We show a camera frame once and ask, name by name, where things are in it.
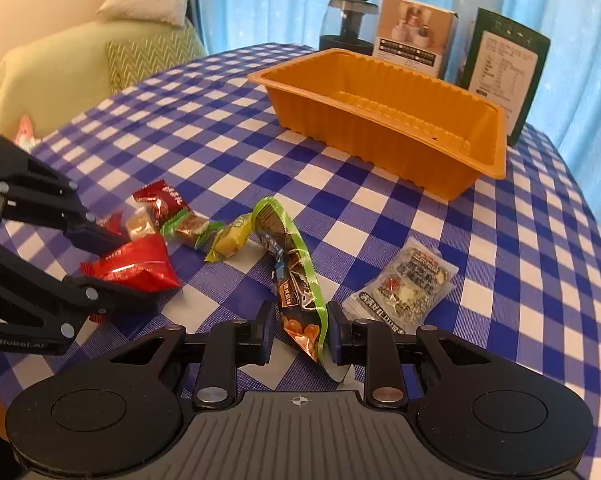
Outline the orange plastic tray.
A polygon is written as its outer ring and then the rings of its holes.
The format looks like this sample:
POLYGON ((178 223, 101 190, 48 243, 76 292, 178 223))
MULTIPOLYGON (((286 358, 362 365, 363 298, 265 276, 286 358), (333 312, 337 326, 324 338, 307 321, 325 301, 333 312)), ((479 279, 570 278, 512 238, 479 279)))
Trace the orange plastic tray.
POLYGON ((343 49, 251 73, 280 125, 443 200, 506 176, 502 108, 449 82, 343 49))

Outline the white product box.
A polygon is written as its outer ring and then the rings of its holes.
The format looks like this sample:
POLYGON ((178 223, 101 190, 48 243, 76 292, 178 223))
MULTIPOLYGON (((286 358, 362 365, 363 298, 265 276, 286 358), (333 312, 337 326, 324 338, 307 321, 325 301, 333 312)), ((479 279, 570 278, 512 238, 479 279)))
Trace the white product box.
POLYGON ((414 0, 383 0, 374 58, 443 79, 459 17, 414 0))

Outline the clear grey snack packet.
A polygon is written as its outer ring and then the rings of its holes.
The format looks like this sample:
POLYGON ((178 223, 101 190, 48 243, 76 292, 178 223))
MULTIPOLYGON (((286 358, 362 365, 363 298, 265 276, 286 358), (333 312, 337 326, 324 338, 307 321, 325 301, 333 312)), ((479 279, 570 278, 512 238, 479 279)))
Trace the clear grey snack packet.
POLYGON ((455 289, 459 272, 441 253, 409 237, 377 278, 341 304, 350 321, 385 322, 395 333, 414 335, 427 315, 455 289))

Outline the light green sofa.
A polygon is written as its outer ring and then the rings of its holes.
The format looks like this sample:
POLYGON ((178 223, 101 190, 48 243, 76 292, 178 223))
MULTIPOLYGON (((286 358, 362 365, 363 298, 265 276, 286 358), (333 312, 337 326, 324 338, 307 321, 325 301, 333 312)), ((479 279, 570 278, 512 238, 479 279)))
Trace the light green sofa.
POLYGON ((62 30, 6 52, 0 61, 0 134, 12 140, 26 116, 38 138, 64 126, 113 94, 107 44, 177 34, 206 54, 191 22, 167 24, 105 20, 62 30))

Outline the blue checkered tablecloth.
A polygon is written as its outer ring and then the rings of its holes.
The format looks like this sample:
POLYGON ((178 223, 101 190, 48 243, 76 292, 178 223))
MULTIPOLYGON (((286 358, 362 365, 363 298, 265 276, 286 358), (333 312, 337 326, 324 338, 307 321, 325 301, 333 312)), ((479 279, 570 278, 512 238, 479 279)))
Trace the blue checkered tablecloth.
MULTIPOLYGON (((121 210, 127 235, 146 207, 132 193, 159 179, 225 226, 276 198, 327 304, 409 237, 437 250, 459 268, 455 289, 414 335, 393 332, 407 404, 369 408, 363 366, 334 382, 284 332, 253 227, 217 263, 164 237, 180 287, 152 292, 154 310, 92 314, 60 356, 0 351, 0 479, 601 479, 601 232, 561 156, 525 128, 504 179, 443 200, 280 125, 248 76, 311 53, 261 44, 171 68, 27 153, 96 219, 121 210), (238 369, 232 408, 197 410, 207 334, 265 301, 269 363, 238 369)), ((109 254, 11 220, 0 243, 59 280, 109 254)))

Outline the tan unwrapped candy cube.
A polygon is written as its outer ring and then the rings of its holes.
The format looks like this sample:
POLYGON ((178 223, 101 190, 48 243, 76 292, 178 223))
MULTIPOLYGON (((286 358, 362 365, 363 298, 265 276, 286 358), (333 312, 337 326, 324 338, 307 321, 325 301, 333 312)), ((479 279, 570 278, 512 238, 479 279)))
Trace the tan unwrapped candy cube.
POLYGON ((125 227, 131 242, 156 233, 154 218, 146 207, 140 207, 134 211, 127 219, 125 227))

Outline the large red snack packet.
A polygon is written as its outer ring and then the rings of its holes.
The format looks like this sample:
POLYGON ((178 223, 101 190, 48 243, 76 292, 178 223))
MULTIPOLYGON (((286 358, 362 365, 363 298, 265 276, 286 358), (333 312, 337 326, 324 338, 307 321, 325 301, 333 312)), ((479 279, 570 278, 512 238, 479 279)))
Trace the large red snack packet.
POLYGON ((98 261, 82 262, 80 272, 140 292, 168 292, 180 287, 165 240, 158 233, 122 245, 98 261))

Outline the small red candy packet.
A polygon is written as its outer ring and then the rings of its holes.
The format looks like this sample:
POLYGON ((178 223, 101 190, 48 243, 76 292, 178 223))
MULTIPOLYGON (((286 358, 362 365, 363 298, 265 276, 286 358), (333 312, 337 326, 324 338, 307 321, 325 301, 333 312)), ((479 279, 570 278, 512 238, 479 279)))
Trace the small red candy packet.
POLYGON ((112 234, 124 235, 124 228, 122 227, 121 210, 116 210, 108 216, 99 219, 98 221, 96 221, 96 224, 112 234))

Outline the yellow green candy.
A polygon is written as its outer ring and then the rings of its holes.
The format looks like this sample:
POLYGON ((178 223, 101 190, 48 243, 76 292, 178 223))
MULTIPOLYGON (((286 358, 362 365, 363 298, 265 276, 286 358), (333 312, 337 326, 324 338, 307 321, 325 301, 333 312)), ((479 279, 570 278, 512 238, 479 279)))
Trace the yellow green candy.
POLYGON ((252 232, 252 215, 241 214, 230 224, 223 226, 212 240, 205 261, 217 263, 239 252, 252 232))

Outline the green chevron cushion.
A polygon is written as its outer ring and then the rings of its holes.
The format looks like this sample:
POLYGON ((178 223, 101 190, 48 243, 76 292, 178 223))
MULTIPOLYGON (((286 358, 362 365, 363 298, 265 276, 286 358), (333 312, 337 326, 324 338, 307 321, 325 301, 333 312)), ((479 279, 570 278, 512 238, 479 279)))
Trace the green chevron cushion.
POLYGON ((202 58, 206 50, 192 27, 140 39, 108 41, 110 90, 118 93, 164 70, 202 58))

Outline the dark glass humidifier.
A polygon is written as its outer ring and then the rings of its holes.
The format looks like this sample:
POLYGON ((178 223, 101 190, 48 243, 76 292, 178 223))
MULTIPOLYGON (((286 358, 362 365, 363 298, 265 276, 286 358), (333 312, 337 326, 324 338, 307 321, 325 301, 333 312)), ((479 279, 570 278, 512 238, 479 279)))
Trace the dark glass humidifier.
POLYGON ((329 0, 319 50, 337 48, 372 55, 378 14, 379 6, 369 0, 329 0))

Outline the green carton box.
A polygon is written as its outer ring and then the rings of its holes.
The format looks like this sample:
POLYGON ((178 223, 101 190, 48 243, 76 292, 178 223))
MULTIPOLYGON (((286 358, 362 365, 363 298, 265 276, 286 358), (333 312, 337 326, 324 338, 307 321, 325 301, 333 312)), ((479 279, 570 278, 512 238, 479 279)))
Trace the green carton box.
POLYGON ((507 144, 517 144, 535 98, 551 40, 488 9, 477 10, 460 87, 504 110, 507 144))

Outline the long green snack bag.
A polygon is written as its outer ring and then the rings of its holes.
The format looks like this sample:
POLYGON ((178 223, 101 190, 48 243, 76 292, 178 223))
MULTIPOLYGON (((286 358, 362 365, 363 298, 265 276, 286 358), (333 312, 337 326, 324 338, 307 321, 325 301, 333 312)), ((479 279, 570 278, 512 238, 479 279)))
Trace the long green snack bag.
POLYGON ((283 330, 334 382, 355 376, 349 365, 333 361, 329 339, 329 308, 323 298, 309 249, 282 204, 274 197, 259 200, 253 231, 274 258, 273 288, 283 330))

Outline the dark red candy packet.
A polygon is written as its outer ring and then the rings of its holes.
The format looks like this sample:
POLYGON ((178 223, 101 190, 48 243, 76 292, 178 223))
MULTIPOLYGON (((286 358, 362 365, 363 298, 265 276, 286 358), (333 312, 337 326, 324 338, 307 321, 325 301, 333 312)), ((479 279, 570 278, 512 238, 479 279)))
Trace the dark red candy packet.
POLYGON ((143 186, 132 193, 132 198, 148 207, 156 228, 161 228, 182 210, 189 209, 179 192, 164 179, 143 186))

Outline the green brown candy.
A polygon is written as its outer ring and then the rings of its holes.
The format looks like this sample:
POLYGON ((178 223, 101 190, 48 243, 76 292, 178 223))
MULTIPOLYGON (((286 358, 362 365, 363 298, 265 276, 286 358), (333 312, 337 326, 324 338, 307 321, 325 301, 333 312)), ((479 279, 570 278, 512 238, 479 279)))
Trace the green brown candy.
POLYGON ((160 228, 160 234, 166 240, 175 240, 194 250, 207 250, 223 226, 222 221, 210 220, 197 216, 189 209, 182 209, 160 228))

